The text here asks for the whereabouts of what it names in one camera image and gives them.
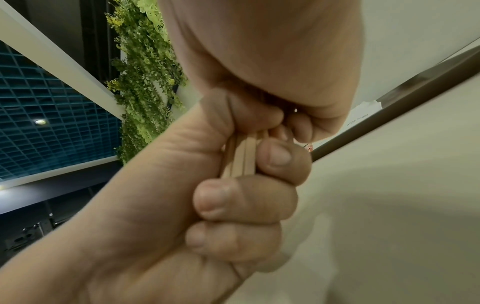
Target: white beam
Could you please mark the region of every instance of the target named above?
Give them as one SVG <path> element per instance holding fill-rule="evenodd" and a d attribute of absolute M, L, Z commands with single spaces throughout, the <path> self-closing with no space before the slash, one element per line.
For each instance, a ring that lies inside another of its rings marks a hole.
<path fill-rule="evenodd" d="M 51 170 L 51 171 L 47 171 L 47 172 L 42 172 L 42 173 L 38 173 L 38 174 L 33 174 L 33 175 L 21 177 L 21 178 L 8 180 L 8 181 L 0 183 L 0 191 L 5 190 L 5 189 L 9 189 L 9 188 L 13 188 L 13 187 L 17 187 L 17 186 L 21 186 L 21 185 L 25 185 L 25 184 L 28 184 L 28 183 L 36 182 L 38 180 L 54 177 L 54 176 L 57 176 L 57 175 L 62 175 L 62 174 L 74 172 L 74 171 L 77 171 L 77 170 L 82 170 L 82 169 L 87 169 L 87 168 L 90 168 L 90 167 L 103 165 L 103 164 L 110 163 L 110 162 L 113 162 L 113 161 L 116 161 L 116 160 L 118 160 L 118 158 L 116 156 L 111 156 L 111 157 L 97 159 L 97 160 L 94 160 L 94 161 L 89 161 L 89 162 L 78 164 L 78 165 L 68 166 L 68 167 L 64 167 L 64 168 L 60 168 L 60 169 L 55 169 L 55 170 Z"/>
<path fill-rule="evenodd" d="M 5 0 L 0 0 L 0 40 L 105 110 L 122 118 L 125 110 L 117 104 L 113 93 Z"/>

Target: recessed light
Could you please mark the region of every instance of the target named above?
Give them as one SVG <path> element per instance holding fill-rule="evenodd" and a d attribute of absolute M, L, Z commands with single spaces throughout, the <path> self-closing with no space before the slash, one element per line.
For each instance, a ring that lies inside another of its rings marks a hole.
<path fill-rule="evenodd" d="M 46 119 L 37 119 L 37 120 L 35 120 L 35 124 L 39 125 L 39 126 L 44 126 L 44 125 L 47 124 L 47 120 Z"/>

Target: hanging plant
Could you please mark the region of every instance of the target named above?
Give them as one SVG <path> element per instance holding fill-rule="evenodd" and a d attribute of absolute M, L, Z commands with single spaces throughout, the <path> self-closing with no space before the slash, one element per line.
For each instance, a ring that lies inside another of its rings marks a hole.
<path fill-rule="evenodd" d="M 125 106 L 118 155 L 127 163 L 172 123 L 170 107 L 182 107 L 174 86 L 185 85 L 186 78 L 156 3 L 113 1 L 115 13 L 107 21 L 118 33 L 115 41 L 126 59 L 113 61 L 120 76 L 107 86 Z"/>

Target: grid ceiling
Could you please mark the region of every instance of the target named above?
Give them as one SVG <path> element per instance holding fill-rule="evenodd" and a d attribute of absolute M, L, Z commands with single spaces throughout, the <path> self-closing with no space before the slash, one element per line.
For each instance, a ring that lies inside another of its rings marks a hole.
<path fill-rule="evenodd" d="M 47 124 L 35 124 L 38 119 Z M 0 182 L 116 154 L 121 121 L 0 41 Z"/>

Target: green leaves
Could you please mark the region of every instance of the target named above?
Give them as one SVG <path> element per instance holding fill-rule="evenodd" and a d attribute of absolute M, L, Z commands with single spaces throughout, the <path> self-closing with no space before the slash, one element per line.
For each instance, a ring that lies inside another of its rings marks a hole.
<path fill-rule="evenodd" d="M 127 58 L 113 60 L 120 76 L 107 86 L 126 108 L 122 146 L 117 151 L 122 162 L 127 163 L 172 123 L 169 104 L 183 107 L 174 86 L 185 85 L 186 78 L 156 0 L 114 1 L 115 13 L 106 18 L 118 33 L 115 41 Z"/>

